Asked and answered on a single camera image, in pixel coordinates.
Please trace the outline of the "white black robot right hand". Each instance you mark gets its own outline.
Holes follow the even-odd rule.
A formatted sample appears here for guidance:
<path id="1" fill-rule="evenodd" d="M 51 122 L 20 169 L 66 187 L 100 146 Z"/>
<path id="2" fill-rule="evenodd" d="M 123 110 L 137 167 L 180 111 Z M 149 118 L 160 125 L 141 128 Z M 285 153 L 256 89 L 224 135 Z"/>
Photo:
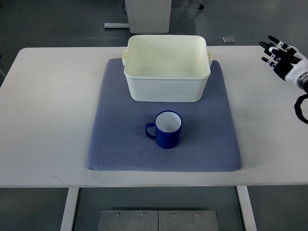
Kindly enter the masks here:
<path id="1" fill-rule="evenodd" d="M 259 42 L 266 54 L 261 60 L 272 67 L 279 78 L 299 86 L 300 81 L 308 76 L 308 59 L 296 47 L 273 36 L 268 38 L 270 43 Z"/>

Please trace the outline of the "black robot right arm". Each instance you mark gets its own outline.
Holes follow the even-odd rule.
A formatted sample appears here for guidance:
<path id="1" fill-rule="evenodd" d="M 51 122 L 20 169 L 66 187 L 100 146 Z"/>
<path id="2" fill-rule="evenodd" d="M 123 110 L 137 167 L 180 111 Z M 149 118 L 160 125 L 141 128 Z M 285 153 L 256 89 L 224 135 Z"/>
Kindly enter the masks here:
<path id="1" fill-rule="evenodd" d="M 298 78 L 298 87 L 302 89 L 305 93 L 308 93 L 308 72 L 303 73 Z"/>

